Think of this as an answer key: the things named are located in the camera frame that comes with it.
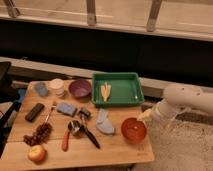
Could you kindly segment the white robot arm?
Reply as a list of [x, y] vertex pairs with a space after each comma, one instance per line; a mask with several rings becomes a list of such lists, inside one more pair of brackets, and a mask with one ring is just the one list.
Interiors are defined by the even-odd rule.
[[171, 84], [164, 89], [163, 99], [142, 112], [137, 120], [153, 119], [161, 123], [170, 122], [178, 114], [192, 108], [213, 114], [213, 93], [204, 92], [198, 86]]

